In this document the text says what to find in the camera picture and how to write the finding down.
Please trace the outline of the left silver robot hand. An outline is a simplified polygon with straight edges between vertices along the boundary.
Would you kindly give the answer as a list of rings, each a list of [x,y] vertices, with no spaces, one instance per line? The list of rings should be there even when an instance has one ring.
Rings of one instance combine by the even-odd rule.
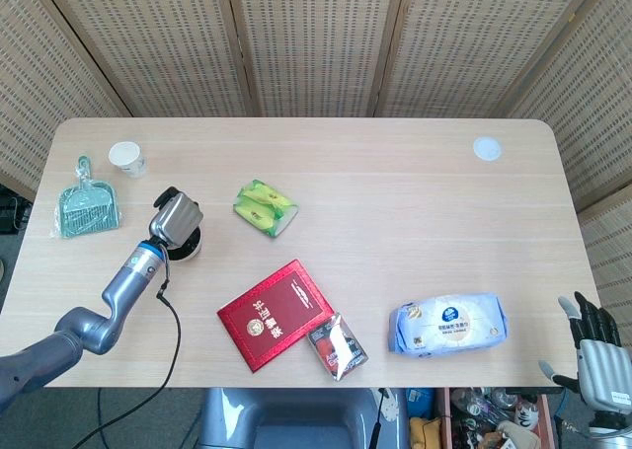
[[[175,187],[164,190],[153,206],[158,211],[149,224],[149,235],[166,247],[181,247],[203,218],[198,204]]]

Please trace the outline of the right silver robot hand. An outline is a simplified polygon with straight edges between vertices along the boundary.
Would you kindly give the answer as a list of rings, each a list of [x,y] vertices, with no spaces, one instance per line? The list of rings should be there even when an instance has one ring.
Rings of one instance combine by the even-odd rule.
[[[577,356],[577,376],[567,377],[540,360],[544,376],[579,394],[596,412],[631,413],[631,357],[621,343],[614,318],[582,293],[558,303],[567,316]]]

